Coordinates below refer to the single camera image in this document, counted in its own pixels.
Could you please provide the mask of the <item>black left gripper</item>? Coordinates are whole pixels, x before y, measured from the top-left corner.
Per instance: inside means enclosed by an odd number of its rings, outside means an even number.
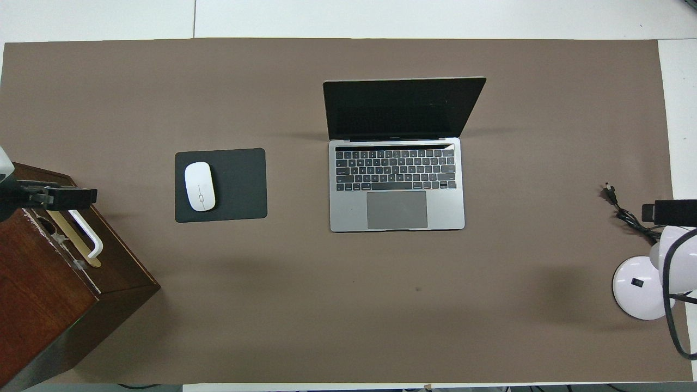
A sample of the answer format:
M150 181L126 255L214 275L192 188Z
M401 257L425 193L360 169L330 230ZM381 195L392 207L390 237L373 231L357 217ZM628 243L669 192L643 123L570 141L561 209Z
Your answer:
M19 184L1 185L1 221L7 221L17 209L33 208L48 211L88 209L97 201L97 189L75 187L29 188L28 199Z

